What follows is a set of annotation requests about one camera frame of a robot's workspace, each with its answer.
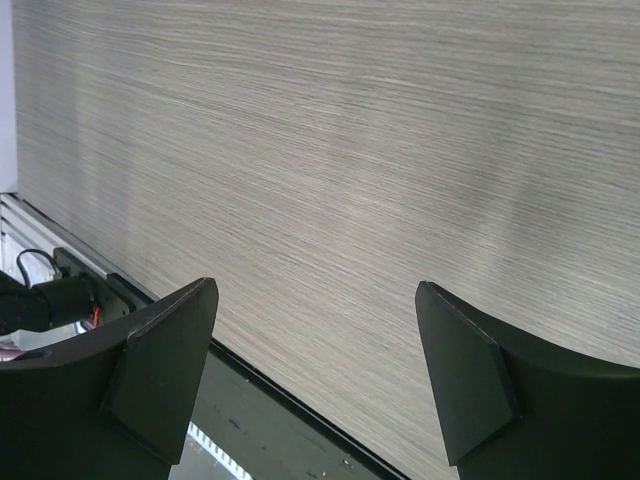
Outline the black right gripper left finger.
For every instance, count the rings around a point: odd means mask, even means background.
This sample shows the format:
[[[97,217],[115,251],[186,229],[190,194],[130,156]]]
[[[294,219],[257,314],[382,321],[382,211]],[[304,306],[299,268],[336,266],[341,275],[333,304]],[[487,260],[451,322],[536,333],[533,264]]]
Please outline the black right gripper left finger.
[[[181,460],[216,319],[201,278],[1,366],[5,479],[165,479]]]

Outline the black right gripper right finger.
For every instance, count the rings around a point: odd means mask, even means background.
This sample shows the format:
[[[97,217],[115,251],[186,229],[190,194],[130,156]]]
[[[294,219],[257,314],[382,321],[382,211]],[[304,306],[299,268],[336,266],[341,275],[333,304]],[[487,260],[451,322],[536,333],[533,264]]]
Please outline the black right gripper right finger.
[[[639,371],[561,347],[419,283],[419,333],[462,479],[636,479]]]

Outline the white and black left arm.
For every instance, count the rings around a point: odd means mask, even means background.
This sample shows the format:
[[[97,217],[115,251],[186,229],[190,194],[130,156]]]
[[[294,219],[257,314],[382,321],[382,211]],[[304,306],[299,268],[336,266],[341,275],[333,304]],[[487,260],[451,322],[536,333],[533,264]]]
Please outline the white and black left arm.
[[[96,282],[85,274],[26,287],[1,273],[1,335],[42,333],[92,316]]]

